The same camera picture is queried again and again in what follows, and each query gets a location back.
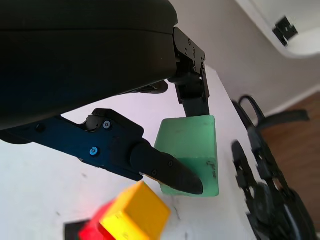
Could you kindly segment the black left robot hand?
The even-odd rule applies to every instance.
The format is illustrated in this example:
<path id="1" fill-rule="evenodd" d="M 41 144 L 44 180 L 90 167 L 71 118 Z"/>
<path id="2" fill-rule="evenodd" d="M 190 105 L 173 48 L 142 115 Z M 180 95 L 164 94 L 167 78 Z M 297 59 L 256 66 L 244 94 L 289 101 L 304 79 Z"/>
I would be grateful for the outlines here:
<path id="1" fill-rule="evenodd" d="M 97 108 L 82 124 L 63 118 L 118 95 L 164 93 L 168 83 L 187 117 L 208 115 L 206 55 L 177 24 L 167 0 L 1 1 L 0 138 L 201 195 L 200 178 L 119 113 Z"/>

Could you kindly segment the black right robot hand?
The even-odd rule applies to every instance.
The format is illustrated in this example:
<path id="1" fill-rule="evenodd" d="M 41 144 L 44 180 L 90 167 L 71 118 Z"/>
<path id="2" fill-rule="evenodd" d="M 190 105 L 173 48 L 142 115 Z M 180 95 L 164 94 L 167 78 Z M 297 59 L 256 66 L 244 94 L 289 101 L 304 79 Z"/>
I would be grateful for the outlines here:
<path id="1" fill-rule="evenodd" d="M 254 178 L 241 144 L 232 143 L 236 180 L 245 195 L 247 218 L 258 240 L 315 240 L 313 221 L 296 191 L 288 183 L 259 130 L 247 130 L 251 151 L 262 182 Z"/>

